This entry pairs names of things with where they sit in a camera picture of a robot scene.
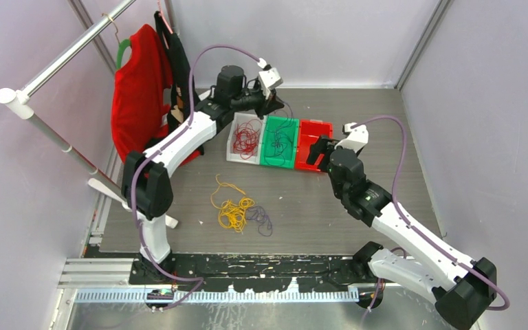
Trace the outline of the red plastic bin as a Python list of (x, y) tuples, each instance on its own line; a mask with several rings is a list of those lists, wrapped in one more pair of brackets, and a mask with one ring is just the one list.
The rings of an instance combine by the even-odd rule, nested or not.
[(310, 154), (310, 147), (318, 141), (321, 135), (329, 138), (333, 136), (332, 123), (319, 120), (300, 120), (296, 144), (296, 159), (294, 163), (296, 170), (319, 172), (318, 165), (320, 158), (313, 165), (307, 163), (307, 158)]

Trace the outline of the white clothes rack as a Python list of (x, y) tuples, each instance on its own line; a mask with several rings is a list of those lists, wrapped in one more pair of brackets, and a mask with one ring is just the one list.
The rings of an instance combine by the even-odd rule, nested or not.
[[(66, 1), (0, 1), (0, 87), (22, 87), (83, 33)], [(110, 71), (87, 46), (30, 106), (94, 164), (110, 156)], [(9, 228), (84, 230), (94, 209), (87, 171), (0, 105), (0, 220)]]

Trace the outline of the green hanger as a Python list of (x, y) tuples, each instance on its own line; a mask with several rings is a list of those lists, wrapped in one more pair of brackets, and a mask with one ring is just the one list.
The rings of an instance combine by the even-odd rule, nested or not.
[(124, 53), (126, 52), (127, 48), (131, 47), (131, 41), (129, 38), (126, 38), (119, 42), (118, 44), (118, 50), (116, 54), (116, 60), (115, 60), (115, 70), (118, 71), (122, 67)]

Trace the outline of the green plastic bin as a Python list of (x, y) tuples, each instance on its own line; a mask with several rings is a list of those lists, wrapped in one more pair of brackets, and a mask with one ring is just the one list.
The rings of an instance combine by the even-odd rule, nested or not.
[(261, 165), (294, 169), (299, 123), (297, 118), (267, 117)]

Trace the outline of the black shirt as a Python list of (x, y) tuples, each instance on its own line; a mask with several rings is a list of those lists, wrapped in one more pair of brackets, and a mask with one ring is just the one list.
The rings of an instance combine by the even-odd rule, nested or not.
[(173, 79), (173, 84), (170, 88), (171, 109), (167, 115), (168, 133), (172, 133), (180, 125), (180, 121), (175, 118), (172, 112), (175, 105), (183, 113), (184, 120), (190, 115), (188, 88), (190, 64), (181, 40), (177, 34), (168, 30), (159, 11), (154, 13), (154, 19), (159, 40), (170, 65), (170, 76)]

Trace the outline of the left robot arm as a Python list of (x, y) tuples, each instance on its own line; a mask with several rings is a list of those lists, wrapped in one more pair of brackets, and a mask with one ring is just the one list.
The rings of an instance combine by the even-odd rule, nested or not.
[(149, 261), (146, 275), (157, 284), (173, 275), (166, 236), (166, 213), (174, 200), (171, 177), (193, 152), (226, 128), (241, 111), (259, 118), (282, 109), (276, 88), (283, 79), (277, 68), (266, 65), (253, 80), (246, 80), (236, 65), (222, 67), (217, 82), (200, 100), (183, 124), (168, 137), (143, 152), (130, 152), (124, 163), (122, 195), (126, 207), (137, 215), (142, 231), (140, 254)]

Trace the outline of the red shirt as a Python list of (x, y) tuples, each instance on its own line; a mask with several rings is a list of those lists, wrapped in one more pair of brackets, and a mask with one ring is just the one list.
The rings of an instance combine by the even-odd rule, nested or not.
[(111, 134), (122, 161), (166, 138), (171, 110), (170, 65), (154, 26), (143, 25), (130, 38), (131, 57), (115, 73)]

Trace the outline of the white plastic bin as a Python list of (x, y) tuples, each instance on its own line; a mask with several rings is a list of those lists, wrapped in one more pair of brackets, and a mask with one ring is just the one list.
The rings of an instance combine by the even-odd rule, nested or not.
[(267, 118), (235, 113), (226, 144), (226, 160), (243, 164), (261, 163), (262, 141)]

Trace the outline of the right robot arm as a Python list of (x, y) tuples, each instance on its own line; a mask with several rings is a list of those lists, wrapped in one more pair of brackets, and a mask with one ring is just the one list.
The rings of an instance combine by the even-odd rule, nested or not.
[(393, 196), (367, 179), (358, 152), (320, 136), (307, 163), (328, 174), (333, 193), (354, 219), (395, 241), (414, 259), (404, 259), (368, 242), (353, 259), (362, 282), (376, 277), (396, 282), (434, 304), (456, 329), (470, 329), (497, 297), (495, 264), (454, 249), (414, 219)]

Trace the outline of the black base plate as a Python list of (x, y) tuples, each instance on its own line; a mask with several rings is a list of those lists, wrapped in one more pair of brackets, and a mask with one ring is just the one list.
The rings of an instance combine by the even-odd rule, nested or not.
[(344, 292), (350, 287), (375, 288), (377, 279), (362, 270), (351, 256), (286, 254), (171, 254), (160, 264), (163, 275), (137, 256), (131, 266), (131, 285), (176, 285), (187, 291), (197, 277), (203, 292), (286, 292), (295, 281), (300, 293)]

